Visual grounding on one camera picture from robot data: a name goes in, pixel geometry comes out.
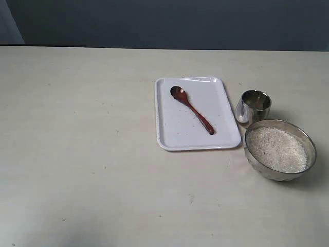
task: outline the spoon handle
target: spoon handle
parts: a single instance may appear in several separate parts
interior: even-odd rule
[[[191,104],[188,107],[192,110],[195,116],[200,120],[201,124],[206,128],[209,134],[213,135],[215,133],[214,128],[211,124],[201,115]]]

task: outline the white tray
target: white tray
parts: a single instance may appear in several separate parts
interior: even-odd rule
[[[182,87],[190,103],[215,129],[210,135],[194,113],[175,100],[170,89]],[[215,77],[160,78],[155,82],[156,132],[168,151],[234,148],[241,142],[221,80]]]

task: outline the uncooked rice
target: uncooked rice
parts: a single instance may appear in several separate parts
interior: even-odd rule
[[[306,153],[293,135],[277,128],[260,127],[246,136],[251,154],[264,165],[280,172],[306,169]]]

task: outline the steel bowl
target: steel bowl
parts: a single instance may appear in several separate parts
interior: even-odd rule
[[[287,133],[297,137],[297,140],[301,143],[303,146],[305,153],[306,153],[306,158],[307,158],[307,163],[306,163],[306,168],[305,170],[301,172],[296,172],[296,173],[288,173],[288,172],[280,172],[273,170],[272,168],[268,167],[266,164],[262,164],[260,161],[258,161],[250,151],[248,147],[248,143],[246,141],[246,136],[252,131],[260,127],[272,127],[272,128],[277,128],[280,130],[284,130]],[[265,119],[261,120],[258,122],[253,123],[248,127],[246,130],[246,134],[243,138],[243,147],[246,153],[246,157],[248,159],[248,162],[251,164],[251,166],[258,171],[262,176],[264,176],[267,179],[272,179],[276,181],[289,181],[295,178],[300,177],[301,175],[305,174],[307,171],[309,171],[317,158],[317,151],[315,148],[315,145],[311,138],[300,128],[297,126],[288,123],[286,121],[278,120],[278,119]]]

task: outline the white table surface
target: white table surface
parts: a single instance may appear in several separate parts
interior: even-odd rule
[[[233,150],[167,152],[154,81],[216,76],[315,142],[277,183]],[[329,52],[0,47],[0,246],[328,246]]]

